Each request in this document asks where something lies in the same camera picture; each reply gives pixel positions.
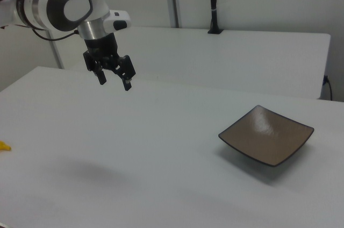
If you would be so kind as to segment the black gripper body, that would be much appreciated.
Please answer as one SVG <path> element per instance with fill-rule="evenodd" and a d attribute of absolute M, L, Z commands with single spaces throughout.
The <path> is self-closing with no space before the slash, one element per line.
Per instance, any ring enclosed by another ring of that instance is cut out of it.
<path fill-rule="evenodd" d="M 119 58 L 118 45 L 114 33 L 110 33 L 102 38 L 85 40 L 87 51 L 83 55 L 89 55 L 93 60 L 108 62 L 110 58 Z"/>

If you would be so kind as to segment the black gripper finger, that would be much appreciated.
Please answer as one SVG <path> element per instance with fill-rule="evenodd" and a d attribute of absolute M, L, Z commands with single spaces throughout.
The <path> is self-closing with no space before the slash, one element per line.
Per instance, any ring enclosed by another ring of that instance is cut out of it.
<path fill-rule="evenodd" d="M 101 62 L 92 57 L 88 51 L 83 53 L 83 57 L 87 70 L 93 72 L 98 78 L 100 85 L 103 85 L 106 82 L 106 77 Z"/>
<path fill-rule="evenodd" d="M 131 58 L 128 55 L 116 58 L 111 71 L 121 78 L 124 89 L 129 91 L 132 87 L 132 77 L 136 74 Z"/>

